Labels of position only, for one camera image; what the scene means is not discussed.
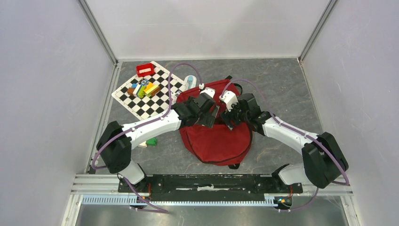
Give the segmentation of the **red backpack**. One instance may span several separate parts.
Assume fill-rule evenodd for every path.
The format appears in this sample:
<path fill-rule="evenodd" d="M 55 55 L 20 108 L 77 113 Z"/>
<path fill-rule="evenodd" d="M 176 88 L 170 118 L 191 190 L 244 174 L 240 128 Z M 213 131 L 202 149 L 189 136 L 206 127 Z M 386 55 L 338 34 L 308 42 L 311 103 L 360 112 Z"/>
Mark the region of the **red backpack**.
<path fill-rule="evenodd" d="M 214 100 L 220 107 L 212 128 L 195 124 L 179 129 L 185 148 L 200 162 L 217 166 L 228 166 L 232 170 L 239 168 L 249 152 L 253 132 L 245 123 L 229 130 L 220 114 L 226 107 L 220 102 L 224 87 L 232 80 L 231 76 L 223 80 L 207 83 L 205 86 L 215 90 Z"/>

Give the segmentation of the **light blue pamphlet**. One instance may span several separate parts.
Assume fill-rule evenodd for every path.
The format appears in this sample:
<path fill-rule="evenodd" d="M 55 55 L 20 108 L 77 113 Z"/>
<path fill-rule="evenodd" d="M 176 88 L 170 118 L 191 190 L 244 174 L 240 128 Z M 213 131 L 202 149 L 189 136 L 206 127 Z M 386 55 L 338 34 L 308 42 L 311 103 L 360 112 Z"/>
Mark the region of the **light blue pamphlet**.
<path fill-rule="evenodd" d="M 184 81 L 187 83 L 187 90 L 197 86 L 197 78 L 194 75 L 188 75 Z"/>

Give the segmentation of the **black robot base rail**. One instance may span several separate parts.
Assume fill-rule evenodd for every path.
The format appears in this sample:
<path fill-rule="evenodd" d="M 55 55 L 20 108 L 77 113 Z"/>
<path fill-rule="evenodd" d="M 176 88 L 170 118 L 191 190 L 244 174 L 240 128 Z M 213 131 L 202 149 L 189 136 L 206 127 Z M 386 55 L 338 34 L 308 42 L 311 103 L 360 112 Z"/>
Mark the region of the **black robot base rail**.
<path fill-rule="evenodd" d="M 153 174 L 133 188 L 150 201 L 262 201 L 265 194 L 302 194 L 301 183 L 286 185 L 271 174 Z"/>

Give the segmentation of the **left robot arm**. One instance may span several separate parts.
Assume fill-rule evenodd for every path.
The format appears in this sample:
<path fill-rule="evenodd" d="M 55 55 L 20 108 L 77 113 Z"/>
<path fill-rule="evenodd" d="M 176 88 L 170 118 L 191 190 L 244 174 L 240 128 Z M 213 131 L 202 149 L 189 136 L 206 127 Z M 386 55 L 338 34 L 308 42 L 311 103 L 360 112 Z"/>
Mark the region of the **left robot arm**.
<path fill-rule="evenodd" d="M 112 174 L 119 173 L 126 178 L 137 192 L 148 186 L 141 167 L 131 159 L 131 151 L 142 142 L 166 132 L 203 123 L 209 127 L 206 117 L 216 113 L 215 90 L 206 88 L 197 97 L 175 103 L 164 112 L 146 120 L 130 124 L 109 123 L 97 143 L 95 158 L 101 157 L 105 167 Z"/>

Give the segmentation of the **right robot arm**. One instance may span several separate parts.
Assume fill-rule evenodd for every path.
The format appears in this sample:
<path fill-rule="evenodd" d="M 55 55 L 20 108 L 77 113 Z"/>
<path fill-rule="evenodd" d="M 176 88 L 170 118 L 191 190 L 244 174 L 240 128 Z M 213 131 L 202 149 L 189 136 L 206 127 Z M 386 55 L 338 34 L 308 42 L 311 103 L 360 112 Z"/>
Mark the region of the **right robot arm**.
<path fill-rule="evenodd" d="M 275 171 L 277 176 L 271 180 L 275 191 L 284 192 L 295 183 L 311 183 L 323 189 L 331 183 L 337 184 L 339 176 L 344 178 L 342 185 L 349 184 L 346 175 L 349 164 L 332 134 L 308 132 L 284 122 L 261 110 L 251 93 L 236 96 L 225 91 L 219 99 L 226 106 L 221 117 L 229 129 L 245 123 L 253 132 L 278 140 L 302 156 L 302 163 L 287 164 Z"/>

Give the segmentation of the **black white chess mat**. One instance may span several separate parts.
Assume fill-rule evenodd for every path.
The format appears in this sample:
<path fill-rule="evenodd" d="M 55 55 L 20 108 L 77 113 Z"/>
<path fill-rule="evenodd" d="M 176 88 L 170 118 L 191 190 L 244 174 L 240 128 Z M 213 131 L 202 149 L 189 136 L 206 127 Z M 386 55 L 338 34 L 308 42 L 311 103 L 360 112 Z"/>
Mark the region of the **black white chess mat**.
<path fill-rule="evenodd" d="M 131 88 L 133 84 L 139 82 L 139 78 L 136 74 L 112 92 L 112 97 L 139 120 L 153 117 L 168 108 L 169 70 L 155 61 L 151 63 L 154 65 L 155 74 L 145 76 L 145 79 L 160 87 L 160 92 L 155 96 L 144 96 L 143 98 L 139 98 L 128 94 L 128 89 Z"/>

